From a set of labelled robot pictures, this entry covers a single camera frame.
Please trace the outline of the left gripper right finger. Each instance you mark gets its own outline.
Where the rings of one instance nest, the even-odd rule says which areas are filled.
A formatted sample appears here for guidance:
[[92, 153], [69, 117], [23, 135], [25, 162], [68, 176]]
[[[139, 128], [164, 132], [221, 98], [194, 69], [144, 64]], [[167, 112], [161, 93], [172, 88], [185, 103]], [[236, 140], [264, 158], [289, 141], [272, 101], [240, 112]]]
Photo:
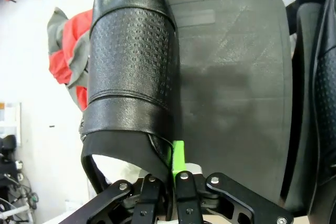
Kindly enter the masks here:
[[183, 141], [173, 143], [172, 161], [178, 224], [216, 224], [205, 216], [229, 224], [293, 224], [290, 212], [228, 176], [187, 170]]

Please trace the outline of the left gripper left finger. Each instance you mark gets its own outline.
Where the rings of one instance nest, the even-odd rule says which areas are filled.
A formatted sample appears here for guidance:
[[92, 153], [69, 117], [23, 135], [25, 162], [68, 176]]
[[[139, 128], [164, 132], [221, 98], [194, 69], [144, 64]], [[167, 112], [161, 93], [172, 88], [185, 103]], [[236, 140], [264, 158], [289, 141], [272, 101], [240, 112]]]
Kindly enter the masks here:
[[97, 195], [88, 224], [154, 224], [162, 182], [151, 174], [134, 184], [122, 180]]

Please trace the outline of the black leather dress shoe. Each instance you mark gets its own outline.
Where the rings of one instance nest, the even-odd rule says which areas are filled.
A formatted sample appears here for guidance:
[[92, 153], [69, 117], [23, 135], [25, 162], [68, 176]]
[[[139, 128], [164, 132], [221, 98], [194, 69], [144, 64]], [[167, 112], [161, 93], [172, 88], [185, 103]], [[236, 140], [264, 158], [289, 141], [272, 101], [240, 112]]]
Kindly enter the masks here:
[[336, 224], [336, 0], [299, 8], [284, 206]]
[[180, 59], [166, 0], [94, 0], [82, 166], [107, 188], [95, 155], [133, 164], [166, 183], [179, 116]]

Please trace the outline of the white crumpled paper stuffing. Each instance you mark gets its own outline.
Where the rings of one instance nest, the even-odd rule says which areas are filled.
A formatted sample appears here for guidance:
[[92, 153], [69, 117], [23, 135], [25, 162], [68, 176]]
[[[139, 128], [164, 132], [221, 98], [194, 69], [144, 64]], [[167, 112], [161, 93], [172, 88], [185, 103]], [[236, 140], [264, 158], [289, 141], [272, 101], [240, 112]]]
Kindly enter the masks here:
[[117, 158], [92, 155], [92, 159], [99, 171], [101, 171], [107, 181], [111, 183], [121, 179], [134, 183], [137, 181], [141, 171], [141, 168]]

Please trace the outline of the white printed carton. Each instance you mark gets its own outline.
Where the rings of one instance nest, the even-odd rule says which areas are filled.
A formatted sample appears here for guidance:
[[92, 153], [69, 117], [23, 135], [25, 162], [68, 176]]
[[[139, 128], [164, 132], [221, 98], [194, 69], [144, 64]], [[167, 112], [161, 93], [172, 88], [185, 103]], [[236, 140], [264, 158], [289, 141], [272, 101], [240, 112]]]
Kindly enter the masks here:
[[21, 103], [0, 102], [0, 137], [14, 135], [21, 146]]

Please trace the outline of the red and grey garment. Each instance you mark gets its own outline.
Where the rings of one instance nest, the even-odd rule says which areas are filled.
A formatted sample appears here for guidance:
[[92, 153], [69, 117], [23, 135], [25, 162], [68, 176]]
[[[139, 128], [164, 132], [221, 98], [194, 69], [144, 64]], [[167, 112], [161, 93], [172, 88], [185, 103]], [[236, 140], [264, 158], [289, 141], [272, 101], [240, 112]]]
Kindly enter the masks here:
[[81, 111], [88, 102], [91, 22], [91, 9], [68, 18], [57, 7], [47, 24], [49, 72], [59, 84], [65, 85]]

